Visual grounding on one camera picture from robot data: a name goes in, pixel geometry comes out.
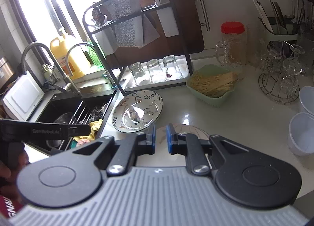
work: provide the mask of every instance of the human hand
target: human hand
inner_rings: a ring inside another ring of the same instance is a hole
[[[18,194],[17,186],[16,186],[16,178],[18,173],[28,164],[28,155],[25,151],[23,151],[18,156],[18,166],[14,170],[10,170],[6,165],[4,165],[0,161],[0,177],[6,179],[10,185],[5,185],[0,188],[0,194],[12,200],[20,200],[20,196]]]

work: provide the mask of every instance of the gray ribbed surface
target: gray ribbed surface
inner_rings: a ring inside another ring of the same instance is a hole
[[[16,226],[301,226],[308,221],[293,207],[257,211],[238,207],[215,190],[211,180],[184,167],[134,167],[110,178],[84,204],[63,210],[26,206],[10,222]]]

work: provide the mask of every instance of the white plastic cup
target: white plastic cup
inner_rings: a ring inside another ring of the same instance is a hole
[[[300,112],[289,124],[288,147],[298,156],[314,153],[314,115]]]
[[[305,86],[299,92],[299,111],[314,115],[314,87]]]

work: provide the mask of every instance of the red sleeve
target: red sleeve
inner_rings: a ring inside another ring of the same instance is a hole
[[[6,217],[11,218],[22,208],[23,206],[16,202],[11,201],[10,199],[0,195],[0,213]]]

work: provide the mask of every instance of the white tray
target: white tray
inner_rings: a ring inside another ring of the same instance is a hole
[[[135,91],[135,90],[140,90],[140,89],[149,89],[149,88],[155,88],[155,87],[164,86],[164,85],[171,85],[171,84],[186,82],[186,80],[189,77],[189,71],[187,68],[186,58],[185,58],[185,56],[178,56],[178,57],[175,57],[175,59],[178,63],[180,71],[182,73],[182,77],[180,79],[172,80],[172,81],[163,81],[163,82],[158,82],[158,83],[152,83],[152,84],[147,84],[147,85],[142,85],[142,86],[136,86],[135,80],[132,76],[130,78],[130,80],[128,81],[128,83],[126,84],[124,90],[126,92],[129,92],[129,91]],[[165,71],[162,60],[160,60],[160,61],[161,61],[161,68],[163,69],[163,71]],[[147,70],[147,67],[144,64],[142,64],[142,66],[143,66],[145,73],[149,76],[150,74]]]

